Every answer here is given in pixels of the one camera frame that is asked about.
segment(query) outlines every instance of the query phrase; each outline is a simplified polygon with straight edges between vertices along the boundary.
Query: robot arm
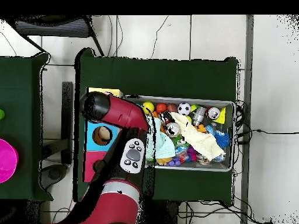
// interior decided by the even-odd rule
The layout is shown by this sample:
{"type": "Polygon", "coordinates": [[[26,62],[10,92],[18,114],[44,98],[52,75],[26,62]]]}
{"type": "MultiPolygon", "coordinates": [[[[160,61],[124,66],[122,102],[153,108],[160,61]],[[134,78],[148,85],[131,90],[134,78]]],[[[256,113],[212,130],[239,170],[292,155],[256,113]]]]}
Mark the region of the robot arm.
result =
{"type": "Polygon", "coordinates": [[[148,131],[143,110],[134,103],[99,92],[81,98],[86,120],[122,128],[81,202],[58,224],[135,224],[142,192],[148,131]]]}

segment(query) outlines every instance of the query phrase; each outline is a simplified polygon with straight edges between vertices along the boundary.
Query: pink box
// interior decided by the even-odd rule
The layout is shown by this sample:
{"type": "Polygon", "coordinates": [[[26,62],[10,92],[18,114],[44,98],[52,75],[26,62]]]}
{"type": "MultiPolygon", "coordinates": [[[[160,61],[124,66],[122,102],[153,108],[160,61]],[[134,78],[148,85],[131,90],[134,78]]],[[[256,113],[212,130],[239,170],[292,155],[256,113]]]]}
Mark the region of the pink box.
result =
{"type": "Polygon", "coordinates": [[[93,171],[92,165],[97,160],[102,160],[105,154],[106,151],[86,151],[84,182],[91,182],[93,175],[95,175],[95,171],[93,171]]]}

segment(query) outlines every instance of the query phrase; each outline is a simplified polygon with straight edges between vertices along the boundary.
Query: white control panel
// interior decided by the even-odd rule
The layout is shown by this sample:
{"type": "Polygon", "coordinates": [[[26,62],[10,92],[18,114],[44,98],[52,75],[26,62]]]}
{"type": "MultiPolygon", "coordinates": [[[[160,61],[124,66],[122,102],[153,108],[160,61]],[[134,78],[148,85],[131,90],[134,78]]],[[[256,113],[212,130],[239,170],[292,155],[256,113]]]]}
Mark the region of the white control panel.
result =
{"type": "Polygon", "coordinates": [[[133,138],[129,140],[124,147],[124,152],[120,159],[120,167],[128,173],[139,173],[144,151],[144,144],[140,139],[133,138]]]}

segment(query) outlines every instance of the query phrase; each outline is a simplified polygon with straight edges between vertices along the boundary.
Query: circular hole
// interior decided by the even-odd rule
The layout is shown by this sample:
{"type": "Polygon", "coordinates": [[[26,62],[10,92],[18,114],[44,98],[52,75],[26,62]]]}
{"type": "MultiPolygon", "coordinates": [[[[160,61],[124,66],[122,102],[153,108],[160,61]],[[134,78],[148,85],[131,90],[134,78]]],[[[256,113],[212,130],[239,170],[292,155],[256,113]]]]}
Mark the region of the circular hole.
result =
{"type": "Polygon", "coordinates": [[[107,145],[112,140],[112,131],[106,126],[97,127],[93,130],[92,139],[100,146],[107,145]]]}

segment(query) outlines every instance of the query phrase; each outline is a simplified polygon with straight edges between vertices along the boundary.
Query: green ball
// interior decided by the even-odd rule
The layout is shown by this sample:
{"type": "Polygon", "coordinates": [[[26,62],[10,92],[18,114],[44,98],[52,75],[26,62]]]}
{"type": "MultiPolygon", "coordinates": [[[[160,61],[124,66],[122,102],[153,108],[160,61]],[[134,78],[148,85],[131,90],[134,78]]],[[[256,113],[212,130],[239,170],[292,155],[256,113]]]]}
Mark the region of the green ball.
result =
{"type": "Polygon", "coordinates": [[[4,111],[0,109],[0,120],[2,120],[4,116],[5,116],[4,111]]]}

